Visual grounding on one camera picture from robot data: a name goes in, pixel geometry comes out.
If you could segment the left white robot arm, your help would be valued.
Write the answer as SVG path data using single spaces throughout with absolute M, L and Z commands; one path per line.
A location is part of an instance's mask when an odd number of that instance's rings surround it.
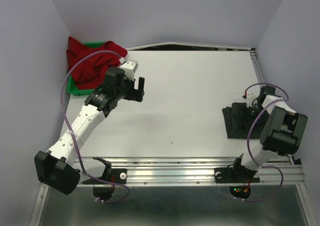
M 80 172 L 73 168 L 77 152 L 85 144 L 95 128 L 108 117 L 120 100 L 142 102 L 145 79 L 135 73 L 138 64 L 127 61 L 119 67 L 109 68 L 104 81 L 87 97 L 68 130 L 47 151 L 39 151 L 34 157 L 38 180 L 59 192 L 69 195 L 80 181 Z

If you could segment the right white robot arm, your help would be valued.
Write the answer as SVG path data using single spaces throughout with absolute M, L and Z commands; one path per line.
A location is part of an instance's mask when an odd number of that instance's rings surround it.
M 264 83 L 257 96 L 248 95 L 248 90 L 254 86 L 256 84 L 247 87 L 242 96 L 246 100 L 246 107 L 256 117 L 247 134 L 247 152 L 237 157 L 230 168 L 231 178 L 235 181 L 253 178 L 259 168 L 272 159 L 295 154 L 308 122 L 305 114 L 288 106 L 290 97 L 282 88 Z M 259 144 L 251 148 L 251 134 L 265 113 L 268 114 L 268 119 L 260 133 Z

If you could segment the dark grey dotted skirt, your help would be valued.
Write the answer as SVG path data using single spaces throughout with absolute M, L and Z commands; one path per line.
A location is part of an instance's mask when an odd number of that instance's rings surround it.
M 247 139 L 252 126 L 243 126 L 240 118 L 240 103 L 245 102 L 233 102 L 231 106 L 222 109 L 228 139 Z M 269 116 L 267 111 L 262 114 L 251 132 L 250 139 L 258 140 L 260 138 Z

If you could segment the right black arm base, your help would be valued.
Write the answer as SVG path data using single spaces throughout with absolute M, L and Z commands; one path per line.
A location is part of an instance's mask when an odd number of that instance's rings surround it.
M 233 169 L 231 166 L 214 169 L 214 181 L 218 184 L 231 183 L 259 183 L 260 178 L 255 177 L 257 171 L 249 170 L 243 166 Z

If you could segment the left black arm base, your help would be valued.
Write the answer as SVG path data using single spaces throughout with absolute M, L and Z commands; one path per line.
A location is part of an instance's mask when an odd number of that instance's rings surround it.
M 123 184 L 127 183 L 127 172 L 126 168 L 105 168 L 102 175 L 97 177 L 99 180 L 116 183 L 116 184 Z M 82 182 L 83 185 L 102 185 L 103 183 L 97 181 L 95 179 L 89 178 Z

